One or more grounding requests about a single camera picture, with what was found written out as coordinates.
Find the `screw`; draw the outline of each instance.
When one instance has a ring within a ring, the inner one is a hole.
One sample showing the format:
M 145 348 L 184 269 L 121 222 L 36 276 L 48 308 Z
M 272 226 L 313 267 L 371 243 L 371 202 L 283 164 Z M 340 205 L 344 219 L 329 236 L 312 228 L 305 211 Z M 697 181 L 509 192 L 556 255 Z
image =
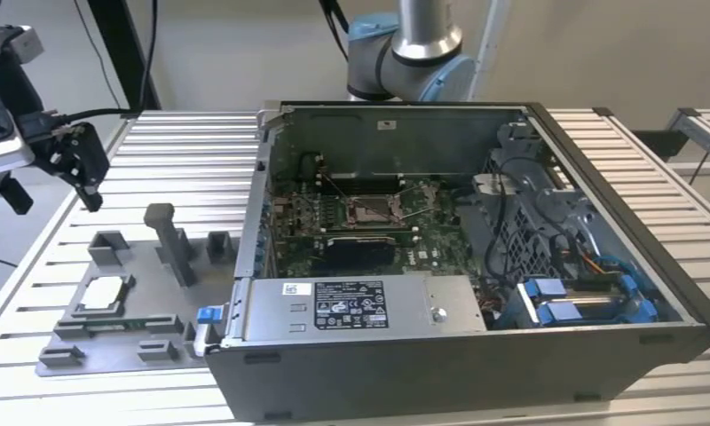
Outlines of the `screw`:
M 448 312 L 441 308 L 430 308 L 430 317 L 434 319 L 434 322 L 445 322 Z

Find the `motherboard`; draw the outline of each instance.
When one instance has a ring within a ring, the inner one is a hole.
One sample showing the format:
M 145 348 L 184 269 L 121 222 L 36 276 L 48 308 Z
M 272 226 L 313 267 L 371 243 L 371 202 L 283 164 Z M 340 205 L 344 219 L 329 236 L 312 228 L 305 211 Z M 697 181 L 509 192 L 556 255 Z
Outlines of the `motherboard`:
M 273 197 L 280 277 L 425 272 L 481 277 L 456 189 L 438 178 L 333 178 Z

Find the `barcode sticker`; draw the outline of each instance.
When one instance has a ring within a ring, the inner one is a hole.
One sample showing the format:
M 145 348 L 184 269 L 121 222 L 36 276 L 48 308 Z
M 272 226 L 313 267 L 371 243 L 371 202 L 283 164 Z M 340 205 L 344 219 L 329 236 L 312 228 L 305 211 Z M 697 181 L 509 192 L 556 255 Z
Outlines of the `barcode sticker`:
M 285 282 L 281 294 L 285 296 L 309 296 L 313 293 L 312 282 Z

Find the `sticker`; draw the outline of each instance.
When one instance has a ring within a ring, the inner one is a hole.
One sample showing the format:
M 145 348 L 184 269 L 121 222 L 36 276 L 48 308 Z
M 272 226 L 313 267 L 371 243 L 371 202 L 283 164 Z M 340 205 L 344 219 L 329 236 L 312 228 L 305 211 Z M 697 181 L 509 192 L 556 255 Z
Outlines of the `sticker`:
M 315 302 L 321 330 L 389 327 L 384 281 L 316 282 Z
M 281 289 L 281 294 L 285 296 L 309 296 L 312 293 L 312 282 L 285 282 Z

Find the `power supply label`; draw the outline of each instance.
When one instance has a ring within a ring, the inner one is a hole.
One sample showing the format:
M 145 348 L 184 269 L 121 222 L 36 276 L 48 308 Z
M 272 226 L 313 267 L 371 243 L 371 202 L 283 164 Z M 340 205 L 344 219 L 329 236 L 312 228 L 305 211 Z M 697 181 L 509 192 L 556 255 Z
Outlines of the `power supply label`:
M 320 330 L 388 328 L 384 281 L 316 282 Z

